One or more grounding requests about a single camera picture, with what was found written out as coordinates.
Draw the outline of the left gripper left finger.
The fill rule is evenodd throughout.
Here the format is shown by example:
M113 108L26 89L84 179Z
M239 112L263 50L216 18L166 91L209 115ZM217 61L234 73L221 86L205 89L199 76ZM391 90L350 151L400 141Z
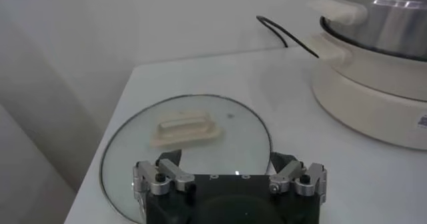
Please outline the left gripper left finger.
M146 212L147 195L167 195L171 189L183 193L195 191L195 175L179 168L181 149L162 153L154 164L138 161L133 166L133 191L139 210Z

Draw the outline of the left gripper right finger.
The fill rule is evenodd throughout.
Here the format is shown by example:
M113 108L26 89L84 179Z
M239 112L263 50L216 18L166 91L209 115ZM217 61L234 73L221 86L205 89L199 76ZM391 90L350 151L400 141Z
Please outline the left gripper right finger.
M321 205L326 202L327 170L323 164L312 163L306 167L293 155L277 152L270 153L270 163L276 171L269 176L270 193L282 194L292 190L302 197L317 195Z

